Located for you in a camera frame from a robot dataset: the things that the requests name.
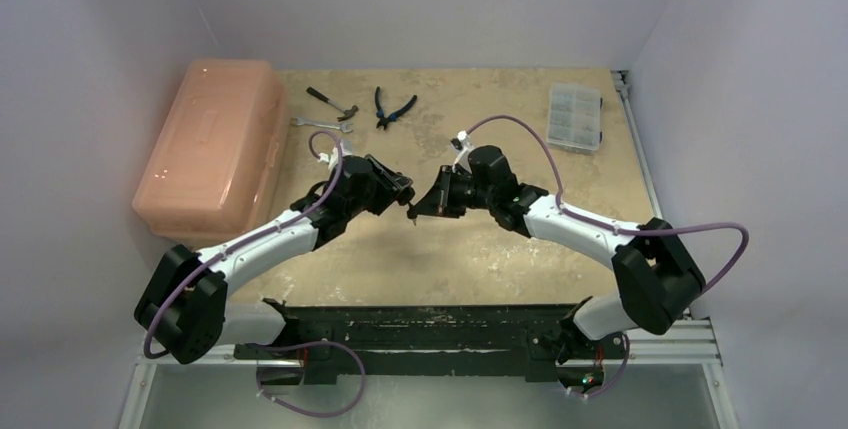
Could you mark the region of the black-head key pair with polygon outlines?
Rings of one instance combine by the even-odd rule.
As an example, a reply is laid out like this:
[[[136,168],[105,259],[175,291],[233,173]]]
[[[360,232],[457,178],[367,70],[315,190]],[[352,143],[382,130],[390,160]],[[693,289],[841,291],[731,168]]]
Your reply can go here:
[[[406,216],[414,226],[417,225],[417,213],[412,203],[407,204]]]

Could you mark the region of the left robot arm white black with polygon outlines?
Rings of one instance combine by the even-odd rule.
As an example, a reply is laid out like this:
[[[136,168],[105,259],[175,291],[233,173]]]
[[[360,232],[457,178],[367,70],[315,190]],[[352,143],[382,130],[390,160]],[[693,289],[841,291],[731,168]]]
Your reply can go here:
[[[219,345],[259,344],[272,357],[297,348],[298,331],[274,309],[236,309],[229,298],[247,283],[283,262],[316,251],[342,235],[367,212],[380,215],[392,204],[406,205],[413,181],[373,156],[347,155],[327,181],[268,223],[234,240],[192,250],[178,244],[162,256],[137,303],[133,318],[145,331],[143,349],[190,364]]]

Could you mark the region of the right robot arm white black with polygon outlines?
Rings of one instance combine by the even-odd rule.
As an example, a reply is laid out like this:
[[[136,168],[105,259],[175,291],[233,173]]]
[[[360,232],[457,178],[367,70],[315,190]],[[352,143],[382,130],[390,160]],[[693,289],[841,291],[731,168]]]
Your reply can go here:
[[[611,334],[634,328],[665,334],[706,287],[700,269],[665,221],[593,225],[590,213],[567,213],[547,190],[520,182],[495,146],[471,150],[464,165],[442,166],[407,216],[460,218],[469,210],[485,210],[507,231],[557,243],[613,272],[614,291],[582,301],[561,323],[563,346],[576,356],[588,354]]]

